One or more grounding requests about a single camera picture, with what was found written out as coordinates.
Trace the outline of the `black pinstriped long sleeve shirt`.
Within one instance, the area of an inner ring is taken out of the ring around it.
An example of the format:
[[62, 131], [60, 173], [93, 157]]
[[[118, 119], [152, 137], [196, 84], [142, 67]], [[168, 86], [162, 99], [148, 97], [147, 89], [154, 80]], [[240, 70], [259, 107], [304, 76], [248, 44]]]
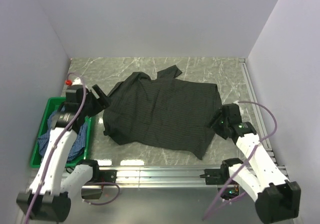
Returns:
[[215, 131], [214, 113], [222, 105], [217, 84], [178, 79], [173, 65], [155, 80], [134, 72], [109, 92], [103, 113], [104, 135], [118, 145], [132, 142], [188, 151], [202, 160]]

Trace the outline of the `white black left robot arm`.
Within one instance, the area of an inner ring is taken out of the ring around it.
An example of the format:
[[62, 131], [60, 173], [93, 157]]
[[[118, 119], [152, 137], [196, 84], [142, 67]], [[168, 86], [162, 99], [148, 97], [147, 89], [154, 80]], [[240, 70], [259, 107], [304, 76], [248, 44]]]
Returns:
[[80, 160], [65, 179], [62, 174], [69, 152], [86, 118], [94, 117], [110, 105], [109, 97], [98, 85], [88, 90], [85, 85], [71, 85], [52, 117], [50, 138], [40, 168], [26, 191], [18, 194], [16, 203], [25, 214], [25, 223], [32, 220], [63, 222], [72, 198], [88, 183], [100, 181], [96, 160]]

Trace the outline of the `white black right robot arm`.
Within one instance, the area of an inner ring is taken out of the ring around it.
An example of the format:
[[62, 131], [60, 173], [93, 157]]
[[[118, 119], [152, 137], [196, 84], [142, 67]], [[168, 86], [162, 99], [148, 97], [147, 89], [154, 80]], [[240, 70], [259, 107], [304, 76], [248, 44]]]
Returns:
[[298, 217], [301, 188], [290, 181], [272, 161], [252, 124], [243, 122], [238, 103], [222, 105], [215, 113], [213, 129], [223, 139], [231, 139], [244, 154], [245, 160], [228, 159], [220, 166], [223, 186], [204, 213], [208, 219], [219, 198], [230, 203], [241, 195], [225, 195], [228, 185], [235, 182], [255, 203], [256, 213], [262, 223], [274, 223]]

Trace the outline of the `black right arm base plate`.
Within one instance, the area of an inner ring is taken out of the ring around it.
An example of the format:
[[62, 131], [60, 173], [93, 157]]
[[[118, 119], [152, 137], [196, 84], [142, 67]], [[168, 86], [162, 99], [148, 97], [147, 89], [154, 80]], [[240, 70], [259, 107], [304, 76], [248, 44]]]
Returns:
[[218, 168], [205, 169], [200, 178], [204, 179], [206, 185], [223, 185], [226, 182], [221, 169]]

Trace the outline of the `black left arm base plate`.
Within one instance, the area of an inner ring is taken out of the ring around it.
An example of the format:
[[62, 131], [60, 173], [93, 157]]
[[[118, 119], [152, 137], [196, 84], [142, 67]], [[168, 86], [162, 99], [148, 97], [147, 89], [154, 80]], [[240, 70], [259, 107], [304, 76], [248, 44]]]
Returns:
[[98, 181], [115, 183], [117, 179], [116, 176], [117, 176], [117, 171], [114, 169], [100, 170]]

